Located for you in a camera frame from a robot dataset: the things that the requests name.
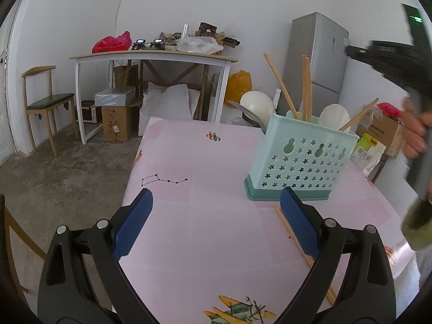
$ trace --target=black chair seat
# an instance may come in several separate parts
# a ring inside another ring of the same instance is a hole
[[[72,98],[75,94],[57,94],[43,98],[42,100],[36,101],[31,105],[27,106],[28,110],[44,110],[45,108],[51,107],[57,103]]]

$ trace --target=wooden chair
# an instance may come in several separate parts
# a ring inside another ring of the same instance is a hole
[[[54,156],[57,158],[57,151],[54,144],[53,134],[51,131],[50,119],[48,113],[51,112],[53,123],[54,123],[54,134],[57,135],[57,125],[55,123],[54,109],[64,105],[66,110],[68,110],[68,102],[70,101],[70,107],[72,112],[72,126],[75,131],[75,137],[78,138],[78,129],[76,127],[76,118],[75,118],[75,101],[74,95],[72,93],[68,94],[56,94],[53,95],[53,86],[52,86],[52,70],[55,69],[55,66],[46,66],[46,67],[34,67],[29,69],[25,73],[22,74],[24,78],[24,109],[25,109],[25,119],[27,120],[27,127],[29,128],[30,138],[32,140],[33,149],[36,151],[35,139],[33,138],[32,127],[30,125],[30,117],[31,114],[36,114],[39,116],[39,119],[42,119],[42,116],[45,118],[45,124],[47,126],[48,137],[51,142],[51,147],[54,152]],[[43,98],[42,100],[36,101],[31,105],[27,105],[27,87],[26,87],[26,78],[31,75],[36,75],[42,72],[48,71],[49,80],[48,80],[48,96]]]
[[[29,293],[29,291],[19,283],[10,243],[10,229],[12,229],[34,253],[45,261],[47,254],[19,226],[18,222],[6,209],[4,196],[0,194],[0,269],[14,285],[21,300],[27,304],[24,292]]]

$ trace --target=refrigerator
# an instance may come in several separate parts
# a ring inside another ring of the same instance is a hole
[[[311,64],[312,115],[319,117],[326,106],[338,103],[345,74],[348,37],[348,31],[318,12],[292,21],[282,79],[295,109],[302,109],[302,55],[308,56]],[[288,110],[288,103],[281,96],[276,111],[284,116]]]

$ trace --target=green sleeve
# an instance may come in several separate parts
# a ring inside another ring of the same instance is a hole
[[[432,244],[432,206],[420,199],[414,201],[402,222],[402,233],[411,248],[421,250]]]

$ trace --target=pink tablecloth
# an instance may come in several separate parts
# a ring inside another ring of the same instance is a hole
[[[244,303],[245,321],[272,323],[309,272],[272,203],[246,197],[243,180],[259,135],[256,128],[219,123],[150,121],[123,205],[146,187],[153,211],[120,264],[162,324],[210,324],[234,300]],[[344,227],[375,225],[386,246],[401,250],[390,262],[394,277],[412,257],[397,214],[353,165],[329,200],[311,204]],[[336,290],[347,259],[333,281]]]

